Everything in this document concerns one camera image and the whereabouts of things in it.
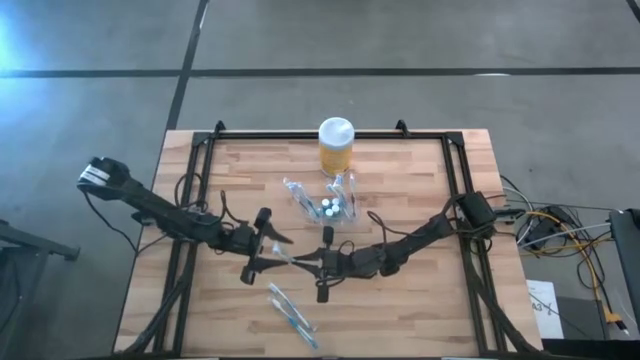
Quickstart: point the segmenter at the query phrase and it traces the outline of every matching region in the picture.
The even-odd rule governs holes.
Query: clear plastic package
[[[307,219],[316,224],[336,225],[353,223],[358,218],[356,179],[353,172],[348,174],[349,188],[345,187],[347,174],[336,175],[326,185],[329,197],[315,203],[304,190],[302,183],[283,179],[284,185],[291,192],[291,196],[302,208]]]

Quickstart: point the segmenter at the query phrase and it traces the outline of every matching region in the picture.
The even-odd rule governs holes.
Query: paper
[[[540,337],[543,339],[564,339],[553,283],[527,280],[527,286],[529,287],[531,307],[536,314]]]

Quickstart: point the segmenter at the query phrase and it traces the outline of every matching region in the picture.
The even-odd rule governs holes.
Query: wooden tabletop
[[[462,131],[476,190],[486,196],[501,194],[488,131]],[[186,171],[192,134],[193,131],[169,131],[165,139],[153,190],[170,201],[176,182]],[[381,241],[380,228],[364,215],[366,210],[377,212],[390,227],[411,232],[439,212],[449,198],[438,141],[357,140],[352,165],[361,216],[356,224],[336,229],[336,246],[345,240],[352,240],[356,247]],[[322,245],[322,229],[305,221],[283,186],[283,177],[304,183],[313,197],[328,196],[324,189],[327,179],[319,170],[317,141],[218,140],[208,189],[210,211],[220,212],[218,190],[224,189],[237,218],[253,222],[259,208],[269,207],[273,210],[274,227],[295,241],[287,251],[313,251]],[[459,172],[457,178],[460,189],[464,189]],[[503,200],[490,201],[499,205]],[[506,227],[501,230],[511,231]],[[159,235],[155,228],[145,229],[141,244]],[[389,241],[399,238],[391,234]],[[265,240],[264,245],[264,253],[269,254],[272,243]],[[136,260],[116,350],[131,344],[158,309],[170,249],[171,242],[165,240]],[[541,348],[513,237],[495,236],[489,258],[500,305],[529,342]],[[456,236],[416,253],[394,276],[347,279],[331,289],[327,304],[316,303],[313,276],[293,266],[265,271],[256,277],[253,286],[243,284],[240,271],[246,261],[246,257],[216,255],[201,246],[184,356],[477,355]],[[318,326],[319,350],[312,351],[267,302],[270,282],[279,286]],[[486,309],[483,317],[491,338]],[[172,328],[169,326],[169,339]]]

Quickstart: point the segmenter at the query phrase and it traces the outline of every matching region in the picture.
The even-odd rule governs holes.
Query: plastic bottle
[[[318,130],[322,171],[335,176],[349,169],[355,130],[347,119],[333,117],[325,120]]]

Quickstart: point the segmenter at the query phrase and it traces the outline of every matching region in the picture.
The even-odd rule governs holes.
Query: concrete floor
[[[180,69],[198,0],[5,0],[0,70]],[[212,0],[193,67],[640,66],[640,24],[624,0]],[[25,358],[109,353],[133,254],[75,189],[93,155],[150,186],[178,82],[166,78],[0,79],[0,218],[63,243],[52,258]],[[640,207],[640,75],[191,79],[179,129],[488,128],[501,172],[531,200]],[[96,202],[137,239],[130,209]],[[606,212],[581,211],[585,223]],[[634,328],[615,245],[607,290]],[[578,259],[526,258],[530,279],[590,299]],[[620,337],[612,330],[612,336]]]

